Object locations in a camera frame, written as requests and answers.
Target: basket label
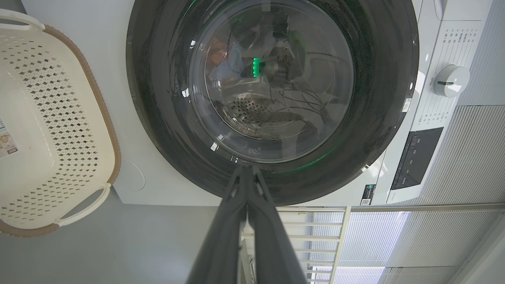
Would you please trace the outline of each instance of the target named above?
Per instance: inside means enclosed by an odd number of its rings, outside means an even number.
[[[14,138],[0,119],[0,159],[18,151]]]

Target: front-loading washing machine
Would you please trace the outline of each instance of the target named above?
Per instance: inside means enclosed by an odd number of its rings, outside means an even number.
[[[439,75],[470,67],[491,2],[24,5],[86,56],[124,203],[218,205],[254,164],[278,205],[355,206],[419,195],[462,89]]]

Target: laundry basket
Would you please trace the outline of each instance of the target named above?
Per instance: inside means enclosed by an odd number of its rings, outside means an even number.
[[[59,31],[0,9],[0,231],[38,236],[107,198],[120,166],[105,104],[79,49]],[[98,199],[65,214],[96,191]]]

